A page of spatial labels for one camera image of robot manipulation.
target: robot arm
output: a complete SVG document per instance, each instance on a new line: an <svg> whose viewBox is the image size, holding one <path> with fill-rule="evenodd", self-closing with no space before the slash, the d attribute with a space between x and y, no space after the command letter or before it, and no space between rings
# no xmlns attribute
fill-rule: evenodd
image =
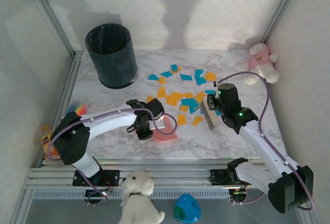
<svg viewBox="0 0 330 224"><path fill-rule="evenodd" d="M263 137L270 136L266 131L259 130L258 117L253 111L241 106L235 85L219 85L216 94L207 96L207 105L210 110L218 110L221 113L223 122L252 146L269 170L258 169L245 158L236 159L228 163L227 175L231 183L245 181L254 185L268 195L272 205L280 213L285 213L308 201L298 178L288 165L290 164L303 179L311 193L312 170L308 166L300 167L274 140L270 140L271 144L265 142ZM285 157L285 162L275 150Z"/></svg>
<svg viewBox="0 0 330 224"><path fill-rule="evenodd" d="M122 111L131 108L135 111ZM122 126L129 126L128 132L136 131L140 140L151 138L154 129L150 125L151 117L146 111L136 110L138 108L149 109L154 117L164 112L162 104L157 99L153 99L148 103L130 100L118 108L99 114L78 116L75 112L68 113L54 130L51 139L72 123L77 121L82 123L64 132L54 142L63 163L73 165L87 178L91 178L102 170L99 163L86 152L87 144L92 138Z"/></svg>

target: comb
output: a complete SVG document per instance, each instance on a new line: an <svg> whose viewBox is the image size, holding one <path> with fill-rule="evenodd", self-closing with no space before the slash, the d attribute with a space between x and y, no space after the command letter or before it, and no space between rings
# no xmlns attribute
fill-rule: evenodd
<svg viewBox="0 0 330 224"><path fill-rule="evenodd" d="M210 128L211 131L214 130L214 128L218 124L220 124L220 119L217 116L215 111L209 110L209 108L207 106L207 97L202 98L201 109L203 111L203 115L204 115L205 120L208 124L208 127Z"/></svg>

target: stuffed animal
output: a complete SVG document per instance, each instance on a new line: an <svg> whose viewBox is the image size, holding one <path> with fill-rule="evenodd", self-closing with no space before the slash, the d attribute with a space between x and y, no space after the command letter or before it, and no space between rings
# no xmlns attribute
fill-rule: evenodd
<svg viewBox="0 0 330 224"><path fill-rule="evenodd" d="M119 224L159 224L165 218L158 212L149 196L154 192L154 181L143 170L131 172L121 184L123 213Z"/></svg>
<svg viewBox="0 0 330 224"><path fill-rule="evenodd" d="M269 48L264 43L258 43L250 48L249 71L255 72L263 77L268 83L274 84L279 79L279 73L274 69L274 63L278 55L269 54ZM258 77L248 75L244 82L248 85L257 83Z"/></svg>

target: blue plastic egg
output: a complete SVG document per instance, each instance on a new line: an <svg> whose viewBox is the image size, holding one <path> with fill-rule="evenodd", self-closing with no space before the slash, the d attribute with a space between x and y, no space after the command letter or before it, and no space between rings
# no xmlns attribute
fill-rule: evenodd
<svg viewBox="0 0 330 224"><path fill-rule="evenodd" d="M201 217L201 210L197 201L190 194L183 194L176 201L173 215L182 223L193 223Z"/></svg>

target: black trash can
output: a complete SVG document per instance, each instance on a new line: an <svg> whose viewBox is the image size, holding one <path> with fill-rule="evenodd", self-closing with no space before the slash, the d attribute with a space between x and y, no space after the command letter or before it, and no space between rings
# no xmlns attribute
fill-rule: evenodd
<svg viewBox="0 0 330 224"><path fill-rule="evenodd" d="M129 86L137 78L130 32L119 24L103 24L92 29L85 44L101 83L112 89Z"/></svg>

